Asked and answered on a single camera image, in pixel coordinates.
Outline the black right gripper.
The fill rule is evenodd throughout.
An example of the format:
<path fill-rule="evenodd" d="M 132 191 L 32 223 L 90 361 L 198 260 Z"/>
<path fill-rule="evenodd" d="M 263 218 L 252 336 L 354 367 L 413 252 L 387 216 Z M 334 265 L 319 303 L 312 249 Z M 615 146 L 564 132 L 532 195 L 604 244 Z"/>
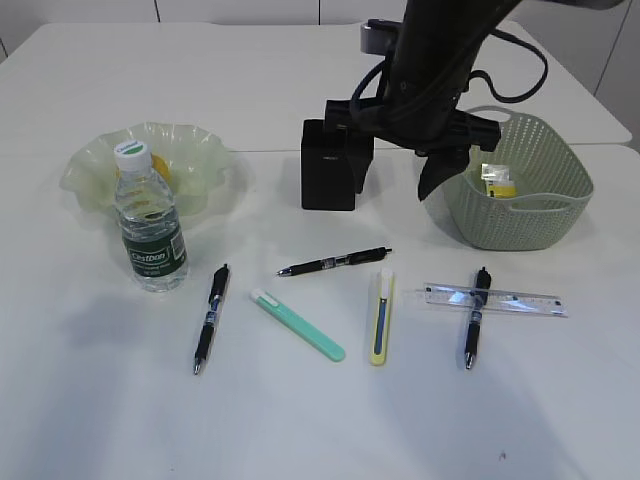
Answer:
<path fill-rule="evenodd" d="M 460 110 L 456 97 L 438 98 L 399 120 L 387 116 L 391 109 L 389 98 L 326 102 L 322 147 L 346 151 L 355 193 L 363 191 L 375 138 L 428 154 L 417 186 L 420 201 L 466 170 L 470 147 L 492 152 L 501 139 L 496 121 Z"/>

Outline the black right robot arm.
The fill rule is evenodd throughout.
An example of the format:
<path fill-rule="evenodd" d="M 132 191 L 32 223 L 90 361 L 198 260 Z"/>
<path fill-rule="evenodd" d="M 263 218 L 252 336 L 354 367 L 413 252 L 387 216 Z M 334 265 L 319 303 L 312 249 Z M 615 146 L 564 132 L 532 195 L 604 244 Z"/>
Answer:
<path fill-rule="evenodd" d="M 519 95 L 499 93 L 490 75 L 474 66 L 484 41 L 494 36 L 547 60 L 541 50 L 499 29 L 514 1 L 409 1 L 402 21 L 368 20 L 364 50 L 381 60 L 358 83 L 347 100 L 329 101 L 324 126 L 342 132 L 341 148 L 351 171 L 353 190 L 361 193 L 381 139 L 425 158 L 417 195 L 428 197 L 462 173 L 477 146 L 496 149 L 497 122 L 458 109 L 460 96 L 474 79 L 483 80 L 492 97 L 517 104 L 534 96 L 548 75 Z"/>

